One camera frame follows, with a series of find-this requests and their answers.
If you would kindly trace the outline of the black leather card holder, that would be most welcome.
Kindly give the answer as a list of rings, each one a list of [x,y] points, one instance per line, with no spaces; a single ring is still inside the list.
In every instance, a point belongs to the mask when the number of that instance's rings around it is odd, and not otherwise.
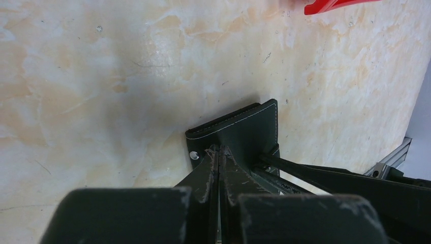
[[[197,168],[206,155],[206,149],[217,145],[229,149],[231,161],[224,172],[227,181],[234,184],[258,183],[267,191],[277,194],[278,189],[266,181],[252,176],[252,168],[259,164],[262,154],[280,156],[278,144],[278,102],[252,103],[239,110],[216,118],[185,132],[189,152],[196,152],[198,159],[191,159]]]

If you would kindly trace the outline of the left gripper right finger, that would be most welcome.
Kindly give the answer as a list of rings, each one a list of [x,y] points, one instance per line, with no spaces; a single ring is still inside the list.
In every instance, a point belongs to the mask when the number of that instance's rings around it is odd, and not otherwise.
[[[219,152],[222,243],[389,243],[372,205],[356,195],[277,195]]]

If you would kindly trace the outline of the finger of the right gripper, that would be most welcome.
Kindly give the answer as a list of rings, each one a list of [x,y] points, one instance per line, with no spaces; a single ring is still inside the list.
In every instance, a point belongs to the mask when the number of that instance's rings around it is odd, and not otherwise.
[[[312,192],[295,185],[283,179],[279,176],[279,171],[276,170],[275,174],[268,172],[263,168],[255,167],[251,169],[251,175],[256,180],[256,182],[262,186],[265,190],[272,194],[279,195],[280,193],[284,195],[291,194],[312,194]]]
[[[332,194],[357,194],[370,201],[430,202],[430,189],[376,179],[346,172],[339,168],[293,163],[268,154],[261,160]]]

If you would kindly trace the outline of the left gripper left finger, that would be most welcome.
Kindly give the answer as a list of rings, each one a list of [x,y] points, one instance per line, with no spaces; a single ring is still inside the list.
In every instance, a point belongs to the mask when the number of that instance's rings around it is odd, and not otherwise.
[[[171,188],[82,188],[58,205],[41,243],[216,243],[220,149]]]

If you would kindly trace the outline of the red plastic bin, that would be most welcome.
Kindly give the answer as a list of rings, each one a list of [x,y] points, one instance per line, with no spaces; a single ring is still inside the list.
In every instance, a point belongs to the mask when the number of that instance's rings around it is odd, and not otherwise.
[[[304,15],[315,15],[341,7],[377,1],[379,0],[315,0],[304,7]]]

